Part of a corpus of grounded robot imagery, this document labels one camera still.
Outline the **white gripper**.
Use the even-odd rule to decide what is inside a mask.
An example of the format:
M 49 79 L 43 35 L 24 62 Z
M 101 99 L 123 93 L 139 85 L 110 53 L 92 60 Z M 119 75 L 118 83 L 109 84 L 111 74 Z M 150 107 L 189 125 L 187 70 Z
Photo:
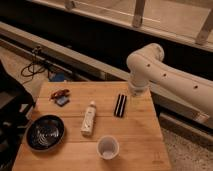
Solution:
M 137 87 L 132 84 L 129 85 L 129 91 L 133 97 L 140 96 L 147 91 L 147 86 Z

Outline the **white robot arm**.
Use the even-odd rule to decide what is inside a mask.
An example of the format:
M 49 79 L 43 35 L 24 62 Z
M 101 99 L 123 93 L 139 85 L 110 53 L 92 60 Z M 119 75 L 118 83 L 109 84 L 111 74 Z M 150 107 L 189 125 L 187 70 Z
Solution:
M 213 81 L 172 68 L 162 62 L 164 50 L 151 43 L 132 52 L 126 60 L 129 89 L 142 94 L 150 81 L 176 94 L 205 114 L 213 116 Z

